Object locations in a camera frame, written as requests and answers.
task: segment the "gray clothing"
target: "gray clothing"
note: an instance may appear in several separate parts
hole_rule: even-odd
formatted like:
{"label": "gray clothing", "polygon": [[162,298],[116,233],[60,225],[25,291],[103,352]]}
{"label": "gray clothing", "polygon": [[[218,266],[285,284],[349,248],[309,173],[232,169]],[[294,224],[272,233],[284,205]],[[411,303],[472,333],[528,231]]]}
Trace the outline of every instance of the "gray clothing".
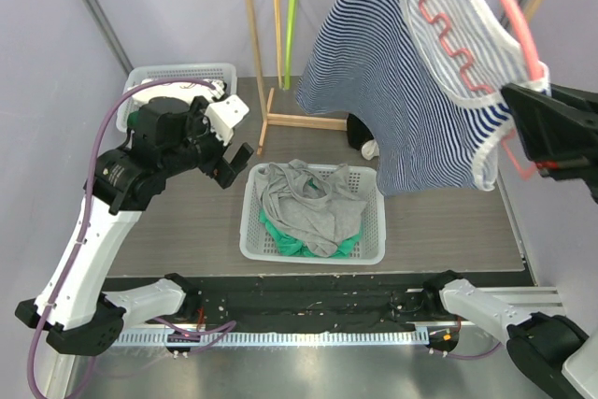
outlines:
{"label": "gray clothing", "polygon": [[314,254],[330,257],[360,232],[367,202],[351,193],[345,164],[326,181],[303,161],[269,164],[256,174],[255,186],[266,218]]}

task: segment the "laundry basket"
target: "laundry basket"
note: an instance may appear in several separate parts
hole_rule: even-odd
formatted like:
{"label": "laundry basket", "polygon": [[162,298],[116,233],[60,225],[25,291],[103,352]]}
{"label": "laundry basket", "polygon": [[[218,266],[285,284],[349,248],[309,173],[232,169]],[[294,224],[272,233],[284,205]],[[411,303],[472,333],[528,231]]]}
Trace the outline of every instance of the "laundry basket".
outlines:
{"label": "laundry basket", "polygon": [[[141,84],[146,78],[176,78],[176,77],[194,77],[222,79],[226,83],[226,93],[236,94],[236,69],[232,64],[212,63],[212,64],[174,64],[174,65],[147,65],[138,67],[129,74],[129,78],[124,85],[124,91],[127,92],[133,86]],[[127,131],[127,118],[129,114],[139,109],[132,98],[119,106],[116,115],[116,127],[119,131]]]}
{"label": "laundry basket", "polygon": [[[382,260],[386,244],[386,218],[384,197],[376,187],[376,170],[369,167],[349,167],[349,187],[353,193],[367,201],[367,206],[362,214],[362,239],[348,258],[338,259],[283,256],[278,252],[274,239],[260,222],[262,206],[255,192],[255,174],[267,166],[268,164],[254,166],[249,171],[245,187],[240,243],[245,257],[257,261],[332,265],[373,265]],[[327,179],[336,170],[335,165],[310,164],[308,167],[323,179]]]}

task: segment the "clothing rack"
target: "clothing rack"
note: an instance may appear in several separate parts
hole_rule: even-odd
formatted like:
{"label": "clothing rack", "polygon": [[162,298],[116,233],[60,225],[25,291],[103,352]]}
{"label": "clothing rack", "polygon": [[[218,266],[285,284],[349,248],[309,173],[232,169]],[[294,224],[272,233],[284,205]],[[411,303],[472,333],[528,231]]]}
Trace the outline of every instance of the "clothing rack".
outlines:
{"label": "clothing rack", "polygon": [[[527,21],[530,21],[543,0],[529,0],[523,6],[523,14]],[[255,6],[253,0],[245,0],[249,32],[251,34],[251,46],[253,48],[253,63],[255,66],[255,76],[258,87],[258,96],[260,98],[260,107],[262,112],[262,132],[258,143],[258,156],[262,154],[265,144],[265,137],[269,125],[292,126],[301,128],[314,128],[320,130],[346,131],[347,123],[344,119],[329,119],[323,117],[300,116],[291,114],[277,114],[271,112],[274,103],[275,88],[270,89],[268,98],[265,98],[263,87],[263,67],[262,54],[260,50],[260,41],[258,39],[257,21],[255,17]]]}

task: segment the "striped shirt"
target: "striped shirt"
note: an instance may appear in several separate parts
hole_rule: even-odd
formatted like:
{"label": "striped shirt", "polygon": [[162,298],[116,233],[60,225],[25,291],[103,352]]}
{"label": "striped shirt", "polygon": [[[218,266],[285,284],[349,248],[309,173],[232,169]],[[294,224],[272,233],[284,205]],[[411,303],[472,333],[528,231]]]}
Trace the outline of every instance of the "striped shirt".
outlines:
{"label": "striped shirt", "polygon": [[[310,114],[347,111],[372,131],[380,148],[377,185],[385,195],[437,187],[493,189],[496,147],[513,121],[500,88],[514,82],[537,91],[519,43],[484,0],[425,0],[431,17],[445,12],[451,51],[469,49],[460,71],[420,0],[336,0],[324,22],[297,92]],[[473,90],[485,85],[490,90]]]}

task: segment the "white wall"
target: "white wall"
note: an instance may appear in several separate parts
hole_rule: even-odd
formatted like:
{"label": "white wall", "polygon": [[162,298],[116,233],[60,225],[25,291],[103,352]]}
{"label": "white wall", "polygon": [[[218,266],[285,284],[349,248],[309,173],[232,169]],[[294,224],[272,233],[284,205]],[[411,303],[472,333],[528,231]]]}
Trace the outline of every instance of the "white wall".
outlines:
{"label": "white wall", "polygon": [[[287,1],[281,0],[283,48]],[[335,0],[298,0],[292,74],[301,75]],[[134,66],[226,62],[254,76],[245,0],[99,0]],[[496,12],[497,0],[488,0]],[[273,0],[255,0],[264,74],[274,76]]]}
{"label": "white wall", "polygon": [[[598,92],[598,3],[546,0],[531,28],[552,82]],[[506,157],[501,174],[518,216],[534,271],[558,287],[569,316],[598,328],[598,205],[582,181],[519,179]]]}
{"label": "white wall", "polygon": [[125,77],[81,0],[0,0],[0,10],[0,395],[29,398],[33,331],[14,310],[64,251],[93,134]]}

